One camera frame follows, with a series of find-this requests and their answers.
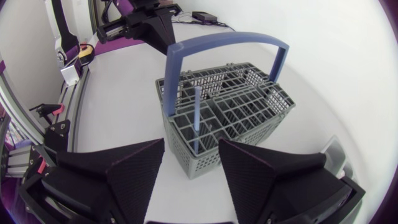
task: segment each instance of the cable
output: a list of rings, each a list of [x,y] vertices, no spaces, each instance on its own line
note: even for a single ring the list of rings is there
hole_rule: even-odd
[[[219,27],[226,27],[226,28],[230,28],[231,30],[233,30],[234,32],[236,32],[236,30],[234,30],[232,27],[230,27],[229,25],[225,24],[224,22],[199,22],[199,21],[190,21],[190,22],[185,22],[185,21],[181,21],[180,19],[183,17],[188,17],[188,16],[181,16],[182,14],[180,14],[180,17],[178,17],[177,21],[172,20],[172,23],[179,23],[179,24],[196,24],[196,25],[202,25],[202,26],[219,26]]]

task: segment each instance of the black bracket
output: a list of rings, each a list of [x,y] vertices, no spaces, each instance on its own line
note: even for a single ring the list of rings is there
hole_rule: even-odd
[[[178,4],[156,7],[149,11],[134,11],[118,20],[100,26],[97,36],[102,44],[109,39],[118,37],[143,40],[166,55],[169,45],[175,43],[171,18],[181,11]]]

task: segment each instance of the white wall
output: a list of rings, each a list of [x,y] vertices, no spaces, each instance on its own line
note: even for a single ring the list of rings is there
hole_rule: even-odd
[[[0,52],[28,108],[58,102],[63,78],[54,46],[43,0],[6,1],[0,11]]]
[[[359,181],[367,191],[370,220],[398,163],[398,47],[379,2],[191,2],[191,11],[209,12],[238,31],[269,34],[290,45],[286,64],[328,102],[362,152],[368,169],[356,172],[368,175],[369,182]]]

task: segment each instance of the black device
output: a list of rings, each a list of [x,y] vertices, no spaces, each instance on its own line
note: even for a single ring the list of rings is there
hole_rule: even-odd
[[[98,27],[98,40],[104,44],[119,37],[143,40],[167,54],[175,43],[172,16],[181,12],[177,4],[159,6],[158,0],[122,0],[116,5],[122,17]]]
[[[326,155],[298,155],[221,139],[219,152],[240,223],[339,223],[364,195],[325,168]]]
[[[58,152],[19,195],[43,223],[144,223],[164,140],[91,153]]]
[[[204,23],[215,23],[217,22],[217,17],[213,16],[207,12],[192,12],[192,17],[202,21]]]

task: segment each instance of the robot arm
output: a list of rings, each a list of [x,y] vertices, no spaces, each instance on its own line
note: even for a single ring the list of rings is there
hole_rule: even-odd
[[[61,0],[45,0],[47,15],[55,38],[58,66],[63,69],[73,62],[80,51],[77,37],[69,32]]]
[[[167,47],[175,43],[171,17],[181,12],[177,4],[159,7],[158,0],[103,1],[113,1],[122,17],[98,28],[102,44],[118,37],[133,38],[166,54]]]

